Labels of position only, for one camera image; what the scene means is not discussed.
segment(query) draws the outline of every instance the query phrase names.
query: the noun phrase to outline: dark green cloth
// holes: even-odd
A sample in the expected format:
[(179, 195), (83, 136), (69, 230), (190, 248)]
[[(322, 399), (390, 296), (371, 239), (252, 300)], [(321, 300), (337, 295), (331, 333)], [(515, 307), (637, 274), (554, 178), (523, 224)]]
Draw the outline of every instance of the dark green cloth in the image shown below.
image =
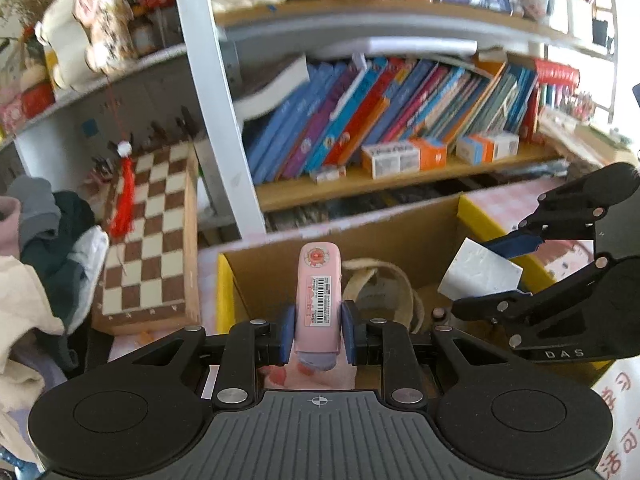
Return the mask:
[[(20, 260), (36, 271), (49, 299), (51, 311), (68, 327), (78, 307), (82, 266), (67, 258), (76, 240), (95, 225), (94, 213), (88, 203), (72, 191), (54, 193), (60, 208), (58, 236), (53, 240), (34, 238), (20, 254)], [(76, 352), (68, 347), (66, 335), (53, 336), (36, 331), (36, 337), (45, 350), (63, 370), (78, 366)]]

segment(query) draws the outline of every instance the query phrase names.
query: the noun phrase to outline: red book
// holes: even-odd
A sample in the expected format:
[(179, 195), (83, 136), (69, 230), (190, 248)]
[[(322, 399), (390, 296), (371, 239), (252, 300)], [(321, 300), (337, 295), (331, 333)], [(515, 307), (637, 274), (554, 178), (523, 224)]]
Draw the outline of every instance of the red book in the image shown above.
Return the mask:
[(409, 101), (409, 104), (404, 108), (404, 111), (400, 114), (396, 123), (388, 129), (380, 142), (391, 142), (404, 131), (409, 119), (414, 116), (420, 109), (420, 106), (435, 92), (438, 85), (449, 73), (449, 70), (450, 68), (448, 66), (439, 66), (431, 73), (431, 77), (424, 80), (415, 93), (415, 97)]
[(371, 90), (369, 90), (369, 93), (349, 123), (345, 126), (340, 137), (338, 137), (338, 140), (329, 152), (329, 155), (326, 156), (326, 159), (322, 163), (323, 166), (336, 165), (343, 153), (353, 153), (358, 149), (365, 135), (369, 133), (369, 129), (367, 128), (369, 121), (367, 121), (367, 119), (375, 111), (376, 105), (380, 99), (382, 99), (386, 88), (391, 84), (403, 66), (404, 59), (392, 57), (388, 60), (386, 68), (382, 74), (380, 74)]
[(539, 84), (569, 86), (572, 90), (580, 84), (580, 71), (577, 68), (546, 59), (536, 59), (535, 64)]

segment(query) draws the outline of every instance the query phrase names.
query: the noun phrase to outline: white foam block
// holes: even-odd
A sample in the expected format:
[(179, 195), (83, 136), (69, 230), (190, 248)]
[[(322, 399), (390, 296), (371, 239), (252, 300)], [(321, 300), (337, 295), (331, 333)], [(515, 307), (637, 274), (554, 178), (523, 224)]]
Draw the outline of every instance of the white foam block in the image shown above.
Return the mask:
[(452, 301), (518, 288), (522, 267), (466, 238), (438, 292)]

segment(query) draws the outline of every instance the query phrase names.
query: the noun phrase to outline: pink table surface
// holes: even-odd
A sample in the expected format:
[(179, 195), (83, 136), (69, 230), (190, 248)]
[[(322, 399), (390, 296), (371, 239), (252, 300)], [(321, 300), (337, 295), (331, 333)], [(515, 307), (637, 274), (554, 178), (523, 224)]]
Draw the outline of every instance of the pink table surface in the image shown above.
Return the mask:
[[(517, 184), (481, 189), (468, 199), (496, 222), (505, 233), (518, 228), (520, 221), (538, 207), (538, 197), (563, 184), (560, 178), (539, 178)], [(590, 240), (550, 240), (532, 255), (549, 275), (559, 281), (593, 260)]]

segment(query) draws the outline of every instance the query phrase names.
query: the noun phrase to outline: beige cloth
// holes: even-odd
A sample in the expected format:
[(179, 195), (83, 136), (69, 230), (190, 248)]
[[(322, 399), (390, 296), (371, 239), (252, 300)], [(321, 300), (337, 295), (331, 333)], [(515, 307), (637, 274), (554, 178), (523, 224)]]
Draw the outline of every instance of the beige cloth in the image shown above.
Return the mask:
[(36, 462), (36, 457), (7, 412), (33, 406), (44, 379), (36, 371), (11, 361), (9, 353), (14, 343), (33, 328), (55, 335), (65, 331), (62, 321), (51, 313), (33, 268), (12, 256), (0, 256), (0, 446), (28, 462)]
[(360, 291), (380, 270), (390, 274), (398, 282), (399, 293), (394, 321), (404, 325), (413, 334), (420, 332), (424, 323), (424, 307), (420, 296), (412, 289), (409, 278), (400, 267), (373, 258), (356, 258), (343, 261), (342, 268), (353, 271), (353, 276), (344, 287), (343, 300), (356, 301)]

